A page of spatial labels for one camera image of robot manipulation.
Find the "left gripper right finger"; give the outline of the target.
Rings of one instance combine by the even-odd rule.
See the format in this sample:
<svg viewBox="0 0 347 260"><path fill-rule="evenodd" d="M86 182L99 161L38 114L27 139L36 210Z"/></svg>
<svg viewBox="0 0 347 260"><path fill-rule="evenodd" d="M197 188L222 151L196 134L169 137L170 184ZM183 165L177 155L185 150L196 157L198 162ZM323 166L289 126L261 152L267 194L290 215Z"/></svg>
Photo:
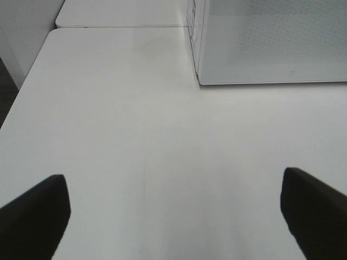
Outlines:
<svg viewBox="0 0 347 260"><path fill-rule="evenodd" d="M346 195L299 168L288 167L280 209L306 259L346 259Z"/></svg>

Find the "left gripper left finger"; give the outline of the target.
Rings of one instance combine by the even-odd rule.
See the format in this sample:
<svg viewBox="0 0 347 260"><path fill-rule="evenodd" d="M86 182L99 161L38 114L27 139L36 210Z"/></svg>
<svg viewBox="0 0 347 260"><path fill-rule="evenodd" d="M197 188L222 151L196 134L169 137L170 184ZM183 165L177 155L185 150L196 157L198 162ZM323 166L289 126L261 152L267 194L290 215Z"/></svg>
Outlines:
<svg viewBox="0 0 347 260"><path fill-rule="evenodd" d="M1 259L52 259L70 215L64 175L33 186L1 208Z"/></svg>

